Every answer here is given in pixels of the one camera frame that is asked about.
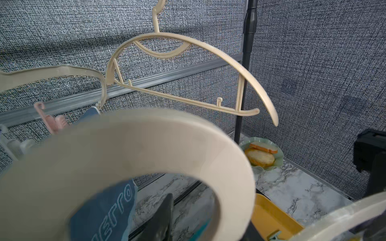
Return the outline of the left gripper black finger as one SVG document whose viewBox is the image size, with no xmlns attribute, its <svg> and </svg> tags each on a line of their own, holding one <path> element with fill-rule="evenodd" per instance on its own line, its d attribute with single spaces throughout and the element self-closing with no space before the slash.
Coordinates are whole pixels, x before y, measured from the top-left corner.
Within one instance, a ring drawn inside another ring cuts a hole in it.
<svg viewBox="0 0 386 241">
<path fill-rule="evenodd" d="M 167 194 L 138 241 L 172 240 L 173 195 Z"/>
</svg>

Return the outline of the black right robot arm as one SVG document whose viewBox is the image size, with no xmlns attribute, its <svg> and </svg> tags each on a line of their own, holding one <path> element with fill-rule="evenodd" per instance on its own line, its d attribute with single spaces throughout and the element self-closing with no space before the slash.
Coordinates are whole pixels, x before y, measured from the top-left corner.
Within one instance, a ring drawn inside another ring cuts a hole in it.
<svg viewBox="0 0 386 241">
<path fill-rule="evenodd" d="M 365 129 L 354 143 L 353 163 L 358 172 L 370 174 L 363 198 L 386 190 L 386 133 Z M 365 221 L 350 230 L 353 234 L 363 233 L 364 241 L 386 239 L 386 213 Z"/>
</svg>

